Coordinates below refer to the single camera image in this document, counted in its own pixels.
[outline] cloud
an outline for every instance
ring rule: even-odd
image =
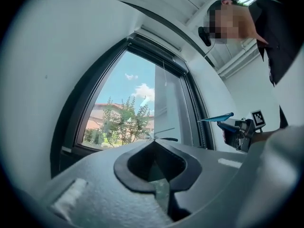
[[[154,101],[155,99],[155,90],[153,88],[149,88],[146,84],[142,84],[141,86],[137,86],[135,88],[135,93],[132,96],[146,98],[148,101]]]
[[[132,79],[138,79],[138,76],[137,75],[127,75],[127,74],[124,74],[125,76],[126,76],[126,78],[128,79],[128,80],[132,80]]]

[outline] window glass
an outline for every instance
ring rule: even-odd
[[[95,102],[82,144],[105,150],[151,138],[182,143],[180,95],[178,77],[126,52]]]

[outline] sky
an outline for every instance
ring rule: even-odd
[[[126,102],[135,97],[135,113],[140,105],[148,104],[154,115],[155,64],[131,52],[126,52],[109,75],[96,103],[107,103],[109,97],[113,103]]]

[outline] window frame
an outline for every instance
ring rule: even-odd
[[[144,39],[148,43],[140,43],[136,38]],[[178,101],[182,100],[185,103],[188,112],[186,115],[181,115],[183,118],[181,122],[187,121],[190,125],[189,129],[184,129],[187,131],[186,135],[191,137],[192,146],[201,148],[213,146],[213,142],[210,141],[210,138],[212,139],[210,125],[197,123],[198,120],[207,117],[207,113],[186,63],[157,43],[153,43],[153,46],[150,47],[149,43],[151,44],[151,42],[153,41],[134,33],[110,48],[85,72],[59,116],[51,147],[51,161],[53,160],[59,164],[60,161],[56,158],[58,158],[58,152],[61,151],[83,157],[101,151],[83,146],[81,142],[96,99],[111,71],[126,51],[143,57],[157,66],[163,64],[167,71],[180,78],[183,95]],[[53,171],[52,176],[56,175],[58,171]]]

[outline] ceiling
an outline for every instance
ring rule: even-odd
[[[204,17],[210,4],[216,0],[120,0],[136,5],[159,15],[185,33],[204,53],[207,47],[198,36],[198,27],[203,25]],[[176,36],[171,30],[160,28],[159,23],[147,19],[142,26],[148,31],[181,51],[186,41]],[[252,57],[256,57],[257,48],[251,40],[230,42],[228,45],[215,44],[207,57],[219,75],[225,79],[232,75],[240,66],[245,65]]]

